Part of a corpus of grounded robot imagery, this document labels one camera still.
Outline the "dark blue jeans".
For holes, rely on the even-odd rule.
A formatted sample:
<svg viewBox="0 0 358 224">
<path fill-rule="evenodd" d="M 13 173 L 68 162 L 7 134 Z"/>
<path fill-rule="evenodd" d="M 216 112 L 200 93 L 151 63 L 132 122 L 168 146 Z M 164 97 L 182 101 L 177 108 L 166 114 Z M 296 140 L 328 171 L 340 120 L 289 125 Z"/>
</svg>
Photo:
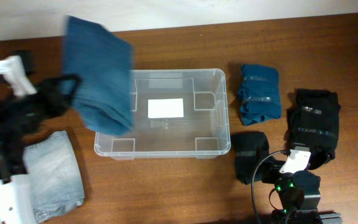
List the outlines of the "dark blue jeans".
<svg viewBox="0 0 358 224">
<path fill-rule="evenodd" d="M 67 18 L 61 73 L 81 80 L 72 106 L 88 129 L 118 136 L 132 129 L 132 68 L 130 43 L 101 24 Z"/>
</svg>

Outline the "small black taped garment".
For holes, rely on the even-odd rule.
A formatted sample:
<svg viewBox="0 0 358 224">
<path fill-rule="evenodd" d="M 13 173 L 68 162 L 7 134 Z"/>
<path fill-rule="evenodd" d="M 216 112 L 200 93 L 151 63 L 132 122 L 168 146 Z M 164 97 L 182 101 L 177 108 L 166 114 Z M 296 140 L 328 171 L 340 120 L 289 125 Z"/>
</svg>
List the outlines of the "small black taped garment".
<svg viewBox="0 0 358 224">
<path fill-rule="evenodd" d="M 269 155 L 269 141 L 263 132 L 248 131 L 233 134 L 231 143 L 236 154 L 234 159 L 236 178 L 243 184 L 250 185 L 255 168 Z M 255 182 L 261 181 L 261 167 L 262 165 L 257 169 Z"/>
</svg>

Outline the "large black taped garment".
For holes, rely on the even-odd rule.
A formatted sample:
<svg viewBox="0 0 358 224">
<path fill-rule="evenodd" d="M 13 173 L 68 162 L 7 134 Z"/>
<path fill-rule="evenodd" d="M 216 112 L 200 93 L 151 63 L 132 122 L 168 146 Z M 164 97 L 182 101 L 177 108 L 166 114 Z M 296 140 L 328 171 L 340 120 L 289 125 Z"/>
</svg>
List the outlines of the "large black taped garment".
<svg viewBox="0 0 358 224">
<path fill-rule="evenodd" d="M 309 170 L 315 170 L 335 159 L 340 110 L 336 92 L 310 89 L 296 91 L 296 103 L 287 110 L 288 143 L 310 150 Z"/>
</svg>

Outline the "light blue jeans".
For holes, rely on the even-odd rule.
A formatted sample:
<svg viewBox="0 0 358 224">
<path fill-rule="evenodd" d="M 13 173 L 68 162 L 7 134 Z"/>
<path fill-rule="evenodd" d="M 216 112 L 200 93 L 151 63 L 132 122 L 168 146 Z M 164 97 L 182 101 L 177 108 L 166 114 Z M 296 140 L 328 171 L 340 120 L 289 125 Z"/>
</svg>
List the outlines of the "light blue jeans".
<svg viewBox="0 0 358 224">
<path fill-rule="evenodd" d="M 24 163 L 36 223 L 65 215 L 84 203 L 83 181 L 66 131 L 25 147 Z"/>
</svg>

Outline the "teal taped shirt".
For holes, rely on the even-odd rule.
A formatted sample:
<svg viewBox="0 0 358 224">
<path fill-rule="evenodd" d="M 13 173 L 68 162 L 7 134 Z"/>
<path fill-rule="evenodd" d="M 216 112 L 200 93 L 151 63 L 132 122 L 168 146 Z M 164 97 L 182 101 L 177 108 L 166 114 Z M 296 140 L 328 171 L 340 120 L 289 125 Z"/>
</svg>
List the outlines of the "teal taped shirt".
<svg viewBox="0 0 358 224">
<path fill-rule="evenodd" d="M 237 92 L 241 102 L 240 117 L 244 126 L 282 117 L 279 73 L 272 67 L 257 64 L 241 66 L 242 83 Z"/>
</svg>

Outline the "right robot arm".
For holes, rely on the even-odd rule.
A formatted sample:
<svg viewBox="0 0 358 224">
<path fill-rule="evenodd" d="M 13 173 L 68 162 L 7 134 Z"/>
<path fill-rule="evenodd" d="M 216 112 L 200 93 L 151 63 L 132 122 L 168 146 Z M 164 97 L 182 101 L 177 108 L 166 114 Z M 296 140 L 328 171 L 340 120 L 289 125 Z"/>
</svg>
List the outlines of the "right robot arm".
<svg viewBox="0 0 358 224">
<path fill-rule="evenodd" d="M 342 224 L 342 216 L 336 212 L 319 212 L 321 178 L 308 170 L 281 173 L 283 161 L 269 159 L 262 164 L 261 181 L 272 184 L 272 192 L 279 196 L 282 208 L 274 208 L 270 215 L 260 219 L 268 224 Z"/>
</svg>

